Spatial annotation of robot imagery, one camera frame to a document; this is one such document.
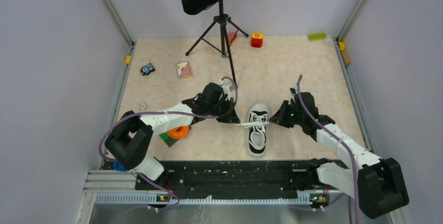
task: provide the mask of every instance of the black and white sneaker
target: black and white sneaker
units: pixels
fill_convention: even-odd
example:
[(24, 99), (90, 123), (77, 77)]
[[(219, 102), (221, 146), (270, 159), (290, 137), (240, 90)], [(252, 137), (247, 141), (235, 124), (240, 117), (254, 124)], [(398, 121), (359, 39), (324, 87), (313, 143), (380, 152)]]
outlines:
[(254, 158), (261, 158), (266, 151), (266, 125), (269, 124), (269, 109), (265, 104), (255, 104), (248, 114), (248, 122), (239, 124), (249, 128), (249, 153)]

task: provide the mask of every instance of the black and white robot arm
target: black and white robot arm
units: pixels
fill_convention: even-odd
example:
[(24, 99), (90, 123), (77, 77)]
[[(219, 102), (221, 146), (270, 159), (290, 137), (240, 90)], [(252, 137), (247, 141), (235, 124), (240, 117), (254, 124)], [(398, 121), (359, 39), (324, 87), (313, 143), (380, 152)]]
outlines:
[[(126, 170), (134, 170), (155, 181), (165, 171), (161, 163), (147, 154), (152, 136), (158, 136), (180, 126), (189, 126), (207, 119), (222, 123), (240, 123), (231, 92), (233, 83), (209, 83), (203, 92), (191, 99), (158, 112), (133, 117), (122, 122), (108, 135), (105, 147)], [(123, 117), (134, 114), (126, 112)]]
[[(278, 112), (270, 118), (270, 122), (291, 128), (299, 125), (303, 132), (317, 143), (329, 148), (348, 167), (352, 167), (351, 156), (342, 143), (351, 150), (357, 166), (358, 200), (360, 209), (369, 218), (377, 218), (409, 203), (406, 186), (400, 164), (393, 158), (382, 159), (359, 145), (347, 136), (335, 121), (327, 115), (321, 115), (315, 106), (311, 93), (296, 91), (297, 87), (290, 88), (292, 98), (283, 101)], [(303, 108), (300, 98), (306, 109), (324, 128), (332, 132), (339, 140), (332, 136), (317, 122), (315, 122)], [(351, 169), (339, 167), (328, 159), (312, 159), (307, 181), (331, 185), (352, 198), (354, 193), (354, 179)]]

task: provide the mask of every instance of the white wall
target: white wall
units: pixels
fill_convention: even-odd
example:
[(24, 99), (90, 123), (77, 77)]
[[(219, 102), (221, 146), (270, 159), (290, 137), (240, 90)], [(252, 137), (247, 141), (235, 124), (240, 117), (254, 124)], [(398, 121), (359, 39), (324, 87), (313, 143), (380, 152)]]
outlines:
[(400, 162), (415, 223), (441, 223), (442, 0), (369, 0), (345, 39), (383, 157)]
[[(112, 0), (131, 37), (197, 37), (218, 14), (215, 5), (187, 15), (181, 0)], [(225, 12), (247, 32), (338, 36), (357, 0), (224, 0)], [(219, 35), (219, 28), (208, 35)]]
[(71, 223), (129, 49), (100, 0), (0, 7), (0, 222)]

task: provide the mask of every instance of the tripod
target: tripod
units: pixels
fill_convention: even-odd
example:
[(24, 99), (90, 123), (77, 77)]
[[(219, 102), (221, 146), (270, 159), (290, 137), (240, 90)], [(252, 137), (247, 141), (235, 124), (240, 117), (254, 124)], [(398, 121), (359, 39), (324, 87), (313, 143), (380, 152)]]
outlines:
[[(216, 46), (212, 45), (209, 41), (204, 39), (206, 34), (215, 26), (216, 23), (220, 24), (220, 39), (221, 39), (221, 44), (222, 44), (221, 50), (218, 49)], [(189, 49), (189, 51), (187, 51), (185, 53), (185, 55), (188, 56), (189, 53), (194, 49), (194, 47), (196, 47), (197, 44), (203, 40), (204, 42), (208, 43), (210, 46), (215, 48), (217, 51), (221, 52), (221, 55), (223, 58), (229, 58), (229, 64), (231, 65), (232, 79), (237, 84), (237, 80), (235, 78), (234, 64), (232, 63), (232, 55), (231, 55), (231, 47), (230, 47), (229, 39), (228, 39), (228, 31), (226, 30), (226, 25), (228, 23), (233, 25), (237, 29), (237, 32), (240, 31), (241, 33), (244, 34), (244, 36), (249, 37), (249, 35), (247, 33), (245, 33), (241, 28), (238, 27), (238, 25), (236, 25), (234, 22), (231, 21), (231, 17), (229, 15), (223, 13), (223, 0), (218, 0), (218, 16), (214, 17), (214, 21), (212, 22), (212, 24), (206, 29), (206, 31), (200, 36), (200, 38), (192, 45), (191, 49)]]

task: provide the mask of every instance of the wooden tabletop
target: wooden tabletop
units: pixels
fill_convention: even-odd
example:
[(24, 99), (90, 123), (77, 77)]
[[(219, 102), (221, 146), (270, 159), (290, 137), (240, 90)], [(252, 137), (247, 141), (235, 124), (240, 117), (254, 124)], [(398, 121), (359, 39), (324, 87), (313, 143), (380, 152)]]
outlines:
[[(220, 38), (208, 38), (220, 45)], [(139, 112), (172, 107), (202, 92), (209, 82), (231, 76), (229, 59), (200, 42), (185, 56), (196, 38), (140, 39), (136, 44), (119, 117), (129, 110)], [(290, 98), (289, 88), (303, 74), (301, 90), (311, 92), (320, 114), (333, 118), (351, 138), (364, 145), (349, 92), (333, 45), (322, 40), (308, 41), (306, 36), (264, 36), (263, 46), (253, 48), (251, 38), (239, 36), (232, 44), (234, 67), (239, 85), (235, 108), (242, 121), (256, 103), (264, 103), (270, 116)], [(193, 76), (179, 79), (176, 64), (189, 61)], [(152, 63), (155, 72), (140, 73)], [(205, 120), (192, 126), (188, 136), (168, 147), (159, 136), (151, 140), (148, 153), (159, 160), (252, 160), (247, 152), (247, 130), (234, 124)], [(287, 129), (270, 124), (264, 160), (311, 158), (336, 159), (325, 147), (305, 135), (299, 126)]]

